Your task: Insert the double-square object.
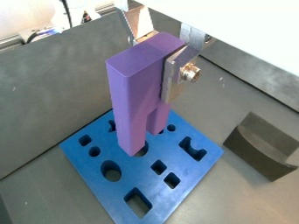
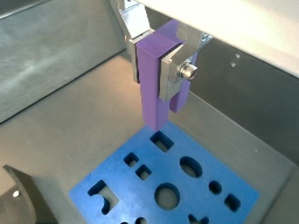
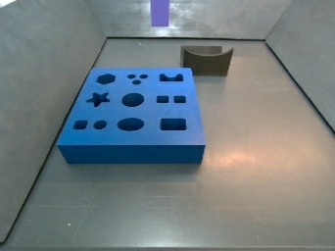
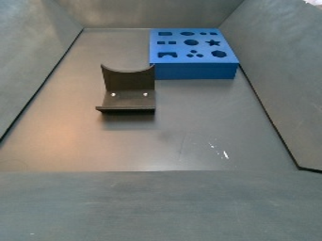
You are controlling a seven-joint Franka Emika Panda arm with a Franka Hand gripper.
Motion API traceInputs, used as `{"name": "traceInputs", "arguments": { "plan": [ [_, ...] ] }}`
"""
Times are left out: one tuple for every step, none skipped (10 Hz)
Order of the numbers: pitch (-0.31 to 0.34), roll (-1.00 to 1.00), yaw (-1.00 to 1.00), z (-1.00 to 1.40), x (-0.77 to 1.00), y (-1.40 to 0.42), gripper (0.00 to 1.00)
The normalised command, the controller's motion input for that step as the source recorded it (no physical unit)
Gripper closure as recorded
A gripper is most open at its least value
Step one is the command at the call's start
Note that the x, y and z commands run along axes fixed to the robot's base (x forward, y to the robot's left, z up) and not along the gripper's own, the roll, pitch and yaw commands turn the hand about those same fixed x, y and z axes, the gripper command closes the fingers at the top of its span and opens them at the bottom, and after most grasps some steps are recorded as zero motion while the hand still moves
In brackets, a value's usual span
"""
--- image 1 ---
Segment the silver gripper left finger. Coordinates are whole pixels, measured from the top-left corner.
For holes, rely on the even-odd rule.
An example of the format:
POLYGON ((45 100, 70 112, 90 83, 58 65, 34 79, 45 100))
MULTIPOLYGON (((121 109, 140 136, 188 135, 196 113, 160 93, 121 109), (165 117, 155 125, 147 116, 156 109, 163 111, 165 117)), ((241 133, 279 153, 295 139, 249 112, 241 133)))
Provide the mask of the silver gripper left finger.
POLYGON ((129 11, 121 11, 128 42, 132 46, 148 40, 159 31, 153 28, 149 10, 144 5, 137 6, 129 11))

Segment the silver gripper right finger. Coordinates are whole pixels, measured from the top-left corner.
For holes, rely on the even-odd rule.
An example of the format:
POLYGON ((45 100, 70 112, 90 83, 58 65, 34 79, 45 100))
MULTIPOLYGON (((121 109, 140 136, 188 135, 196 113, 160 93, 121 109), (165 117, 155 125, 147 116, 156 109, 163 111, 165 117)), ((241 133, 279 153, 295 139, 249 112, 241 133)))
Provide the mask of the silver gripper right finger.
POLYGON ((160 97, 165 103, 171 103, 181 93, 183 83, 193 83, 201 72, 196 67, 196 57, 204 47, 205 33, 181 24, 180 40, 184 42, 183 46, 164 60, 160 97))

